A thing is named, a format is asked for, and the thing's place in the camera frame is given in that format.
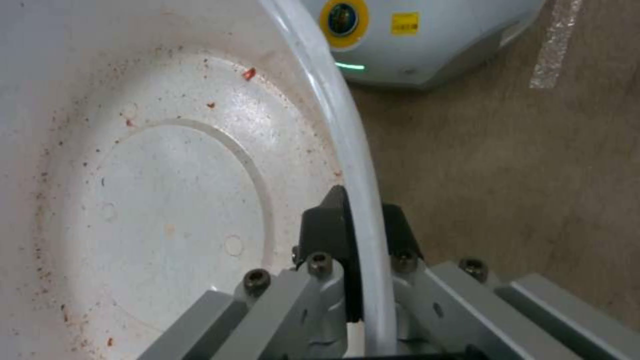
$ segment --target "green led light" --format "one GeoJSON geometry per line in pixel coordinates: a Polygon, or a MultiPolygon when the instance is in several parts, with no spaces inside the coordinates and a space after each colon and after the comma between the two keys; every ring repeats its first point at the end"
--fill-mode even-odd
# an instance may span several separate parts
{"type": "Polygon", "coordinates": [[[335,65],[343,69],[361,70],[361,71],[364,70],[364,65],[353,65],[353,64],[345,64],[345,63],[339,63],[339,62],[336,62],[335,65]]]}

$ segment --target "screw head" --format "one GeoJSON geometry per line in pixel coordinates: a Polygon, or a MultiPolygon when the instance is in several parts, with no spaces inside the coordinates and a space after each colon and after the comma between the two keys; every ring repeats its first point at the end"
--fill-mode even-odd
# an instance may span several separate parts
{"type": "Polygon", "coordinates": [[[265,269],[253,269],[244,275],[243,284],[247,295],[259,297],[271,284],[271,275],[265,269]]]}
{"type": "Polygon", "coordinates": [[[409,274],[418,268],[418,257],[411,250],[400,250],[391,255],[391,268],[400,274],[409,274]]]}
{"type": "Polygon", "coordinates": [[[316,277],[330,275],[333,271],[333,258],[326,252],[314,252],[307,258],[307,268],[316,277]]]}
{"type": "Polygon", "coordinates": [[[462,258],[458,267],[479,282],[485,282],[489,274],[489,269],[484,261],[476,258],[462,258]]]}
{"type": "Polygon", "coordinates": [[[291,247],[291,262],[294,265],[298,264],[299,257],[300,257],[300,248],[297,245],[291,247]]]}

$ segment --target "yellow sticker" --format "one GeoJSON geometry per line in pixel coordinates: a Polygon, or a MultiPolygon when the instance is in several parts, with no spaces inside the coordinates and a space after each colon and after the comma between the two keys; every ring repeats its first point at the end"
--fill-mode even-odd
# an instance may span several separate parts
{"type": "Polygon", "coordinates": [[[420,22],[419,13],[394,13],[391,15],[391,34],[416,35],[420,22]]]}

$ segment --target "stain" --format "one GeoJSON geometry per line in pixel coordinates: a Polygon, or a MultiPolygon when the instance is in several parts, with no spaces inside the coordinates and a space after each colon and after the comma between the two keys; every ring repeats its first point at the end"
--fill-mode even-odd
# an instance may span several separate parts
{"type": "Polygon", "coordinates": [[[167,238],[173,238],[175,234],[175,225],[173,224],[165,224],[164,225],[164,234],[167,238]]]}
{"type": "Polygon", "coordinates": [[[249,70],[242,73],[242,77],[247,81],[253,79],[254,76],[255,76],[255,67],[252,67],[249,70]]]}

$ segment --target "small hole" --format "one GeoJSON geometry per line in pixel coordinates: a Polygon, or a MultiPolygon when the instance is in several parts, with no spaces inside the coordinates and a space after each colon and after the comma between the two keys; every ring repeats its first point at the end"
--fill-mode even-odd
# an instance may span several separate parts
{"type": "Polygon", "coordinates": [[[302,311],[302,316],[300,316],[300,325],[304,325],[305,324],[305,321],[307,320],[307,314],[308,314],[307,309],[304,309],[302,311]]]}
{"type": "Polygon", "coordinates": [[[467,268],[479,269],[479,268],[482,268],[482,266],[483,264],[482,264],[482,261],[480,260],[476,260],[476,259],[467,260],[467,268]]]}
{"type": "Polygon", "coordinates": [[[322,262],[324,260],[326,260],[326,256],[324,256],[324,254],[316,254],[313,257],[313,260],[317,263],[322,262]]]}
{"type": "Polygon", "coordinates": [[[435,311],[436,315],[438,315],[439,318],[443,318],[444,317],[444,313],[442,312],[442,307],[440,307],[440,304],[438,304],[437,302],[433,303],[433,311],[435,311]]]}
{"type": "Polygon", "coordinates": [[[261,278],[262,278],[262,272],[260,271],[252,272],[251,274],[249,274],[249,280],[251,281],[258,281],[261,278]]]}

